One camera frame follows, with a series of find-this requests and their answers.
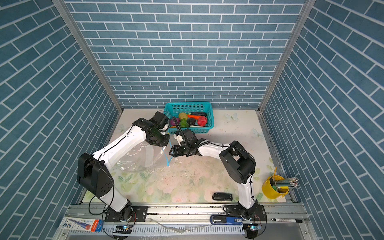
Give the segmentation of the clear zip top bag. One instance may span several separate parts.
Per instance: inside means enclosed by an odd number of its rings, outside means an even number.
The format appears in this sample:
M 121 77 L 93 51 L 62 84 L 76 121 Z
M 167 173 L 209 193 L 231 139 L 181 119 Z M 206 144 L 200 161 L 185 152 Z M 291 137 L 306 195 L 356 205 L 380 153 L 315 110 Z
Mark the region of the clear zip top bag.
M 169 155 L 170 150 L 170 146 L 156 147 L 146 142 L 140 143 L 121 157 L 114 169 L 128 173 L 168 167 L 173 159 Z

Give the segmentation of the teal plastic basket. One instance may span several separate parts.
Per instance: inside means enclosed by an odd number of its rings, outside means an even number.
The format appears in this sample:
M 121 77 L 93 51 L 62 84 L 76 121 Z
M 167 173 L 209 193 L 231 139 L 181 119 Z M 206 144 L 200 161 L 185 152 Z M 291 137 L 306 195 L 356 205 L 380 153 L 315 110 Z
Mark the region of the teal plastic basket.
M 171 121 L 169 134 L 178 130 L 176 122 L 182 130 L 190 129 L 199 134 L 206 134 L 214 127 L 213 107 L 208 102 L 168 103 L 164 113 Z

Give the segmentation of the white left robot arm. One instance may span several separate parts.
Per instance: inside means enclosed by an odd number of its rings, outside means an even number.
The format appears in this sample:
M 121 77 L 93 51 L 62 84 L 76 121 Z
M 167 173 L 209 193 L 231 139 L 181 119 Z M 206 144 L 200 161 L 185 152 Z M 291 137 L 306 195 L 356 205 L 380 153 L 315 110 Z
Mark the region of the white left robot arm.
M 166 133 L 169 127 L 169 118 L 160 112 L 149 120 L 140 118 L 134 121 L 123 135 L 106 147 L 79 157 L 79 184 L 117 214 L 119 221 L 129 221 L 133 215 L 132 204 L 115 187 L 110 170 L 118 160 L 142 142 L 151 146 L 166 147 L 170 139 L 170 135 Z

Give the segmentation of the purple onion toy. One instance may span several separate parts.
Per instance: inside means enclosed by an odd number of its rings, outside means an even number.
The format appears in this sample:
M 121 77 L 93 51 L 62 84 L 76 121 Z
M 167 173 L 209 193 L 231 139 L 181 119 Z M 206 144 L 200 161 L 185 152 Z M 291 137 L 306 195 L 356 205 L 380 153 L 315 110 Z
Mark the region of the purple onion toy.
M 171 126 L 176 126 L 177 124 L 179 125 L 180 124 L 180 119 L 179 118 L 172 118 L 170 119 L 170 124 Z

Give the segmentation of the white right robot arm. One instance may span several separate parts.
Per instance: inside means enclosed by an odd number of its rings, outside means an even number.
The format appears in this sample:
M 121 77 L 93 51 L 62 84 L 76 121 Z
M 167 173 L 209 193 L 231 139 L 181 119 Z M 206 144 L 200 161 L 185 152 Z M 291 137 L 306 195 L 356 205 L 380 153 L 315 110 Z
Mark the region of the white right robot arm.
M 253 156 L 238 142 L 219 144 L 201 139 L 191 144 L 182 142 L 171 147 L 170 155 L 211 157 L 222 161 L 227 173 L 238 184 L 239 200 L 236 205 L 224 205 L 224 212 L 231 217 L 241 217 L 245 221 L 265 221 L 264 206 L 258 203 L 254 194 L 253 175 L 256 162 Z

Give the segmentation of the yellow potato toy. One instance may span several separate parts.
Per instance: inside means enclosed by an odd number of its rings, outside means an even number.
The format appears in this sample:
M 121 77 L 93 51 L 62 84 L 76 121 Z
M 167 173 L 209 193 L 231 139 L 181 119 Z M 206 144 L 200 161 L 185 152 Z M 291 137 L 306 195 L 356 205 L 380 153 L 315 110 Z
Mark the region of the yellow potato toy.
M 180 120 L 187 120 L 188 119 L 188 115 L 186 113 L 179 113 L 179 119 Z

